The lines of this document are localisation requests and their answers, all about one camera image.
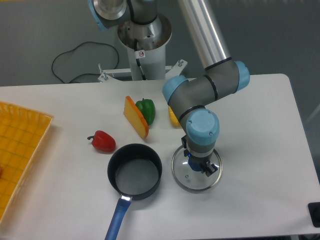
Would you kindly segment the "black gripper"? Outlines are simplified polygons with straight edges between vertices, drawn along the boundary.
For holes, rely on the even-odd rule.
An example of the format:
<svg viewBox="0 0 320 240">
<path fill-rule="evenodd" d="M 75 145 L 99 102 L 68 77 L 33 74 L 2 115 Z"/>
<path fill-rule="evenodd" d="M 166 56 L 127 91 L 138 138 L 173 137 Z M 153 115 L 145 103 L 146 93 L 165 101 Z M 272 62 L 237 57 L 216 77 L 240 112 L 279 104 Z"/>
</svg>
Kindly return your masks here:
<svg viewBox="0 0 320 240">
<path fill-rule="evenodd" d="M 210 162 L 211 155 L 214 150 L 214 142 L 203 145 L 191 140 L 189 136 L 181 138 L 183 155 L 191 159 L 195 164 L 200 165 L 201 172 L 210 177 L 217 171 L 214 163 Z"/>
</svg>

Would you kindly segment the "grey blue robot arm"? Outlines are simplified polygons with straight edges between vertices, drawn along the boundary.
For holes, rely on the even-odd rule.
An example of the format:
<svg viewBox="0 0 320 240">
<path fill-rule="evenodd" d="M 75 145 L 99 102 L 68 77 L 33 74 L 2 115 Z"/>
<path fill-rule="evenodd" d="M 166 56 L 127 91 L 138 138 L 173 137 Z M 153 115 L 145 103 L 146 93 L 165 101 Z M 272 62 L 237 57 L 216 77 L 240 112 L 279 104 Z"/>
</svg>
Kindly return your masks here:
<svg viewBox="0 0 320 240">
<path fill-rule="evenodd" d="M 117 27 L 134 81 L 160 80 L 166 74 L 165 46 L 172 29 L 157 4 L 155 0 L 88 2 L 100 28 Z M 250 73 L 243 62 L 232 59 L 207 0 L 181 0 L 178 4 L 205 73 L 194 80 L 174 76 L 166 81 L 162 93 L 186 134 L 183 144 L 190 167 L 211 176 L 216 171 L 211 156 L 220 127 L 206 105 L 245 88 Z"/>
</svg>

